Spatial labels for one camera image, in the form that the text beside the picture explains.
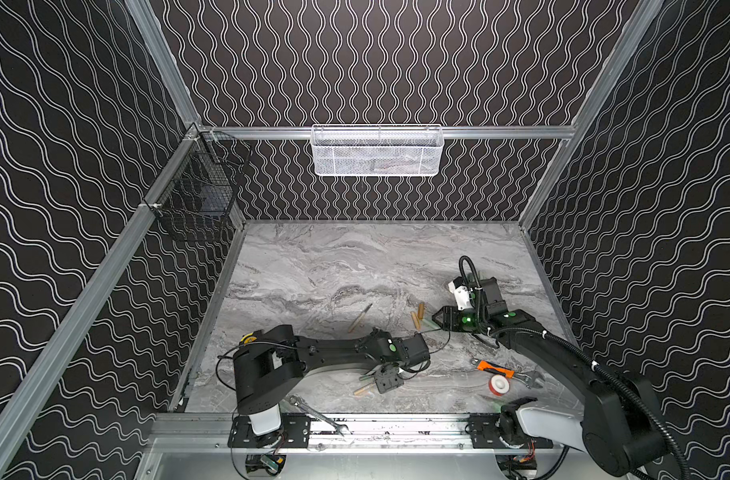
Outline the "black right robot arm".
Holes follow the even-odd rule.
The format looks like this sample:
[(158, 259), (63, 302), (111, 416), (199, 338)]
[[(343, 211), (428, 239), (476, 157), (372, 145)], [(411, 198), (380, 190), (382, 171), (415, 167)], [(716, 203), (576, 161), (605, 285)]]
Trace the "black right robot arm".
[(448, 332), (484, 335), (523, 355), (566, 386), (579, 400), (575, 408), (551, 407), (535, 397), (502, 406), (497, 430), (507, 446), (531, 445), (538, 438), (580, 450), (605, 473), (648, 478), (649, 464), (672, 457), (681, 478), (688, 461), (667, 427), (651, 382), (634, 372), (603, 366), (571, 342), (547, 330), (533, 315), (511, 310), (496, 279), (461, 273), (448, 289), (452, 306), (432, 317)]

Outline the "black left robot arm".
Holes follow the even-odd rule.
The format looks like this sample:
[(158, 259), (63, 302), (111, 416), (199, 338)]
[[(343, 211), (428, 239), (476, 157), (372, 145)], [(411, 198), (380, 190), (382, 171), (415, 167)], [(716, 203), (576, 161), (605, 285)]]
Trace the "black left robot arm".
[(289, 324), (249, 334), (229, 354), (235, 373), (237, 411), (251, 421), (257, 436), (282, 429), (280, 402), (307, 376), (327, 371), (373, 373), (384, 393), (402, 384), (402, 372), (430, 364), (420, 334), (394, 337), (375, 328), (363, 337), (320, 340), (295, 333)]

